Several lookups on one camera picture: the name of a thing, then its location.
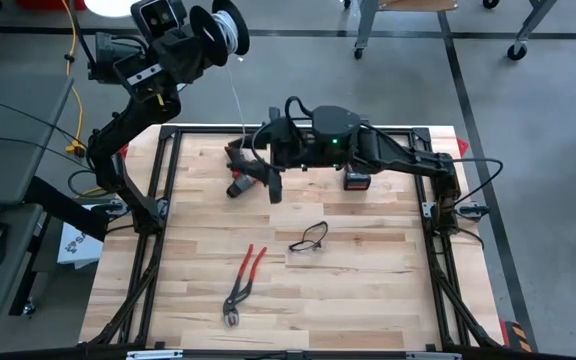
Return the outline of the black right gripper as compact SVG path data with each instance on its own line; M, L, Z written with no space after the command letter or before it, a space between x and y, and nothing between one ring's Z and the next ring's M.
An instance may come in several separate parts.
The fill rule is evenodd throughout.
M226 145L229 158L239 158L232 161L232 169L241 174L251 176L262 183L267 183L271 204L282 201L281 173L295 166L298 156L306 152L306 139L294 121L282 116L277 107L269 108L270 121L266 129L266 137L241 137ZM253 158L253 151L260 153L270 146L268 165Z

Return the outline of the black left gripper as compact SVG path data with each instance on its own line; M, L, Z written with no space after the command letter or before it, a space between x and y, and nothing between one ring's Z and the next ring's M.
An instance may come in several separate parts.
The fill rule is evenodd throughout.
M177 83L191 84L209 67L200 38L181 30L170 30L157 39L156 53L160 65L142 51L114 62L114 73L133 101L161 101L164 70Z

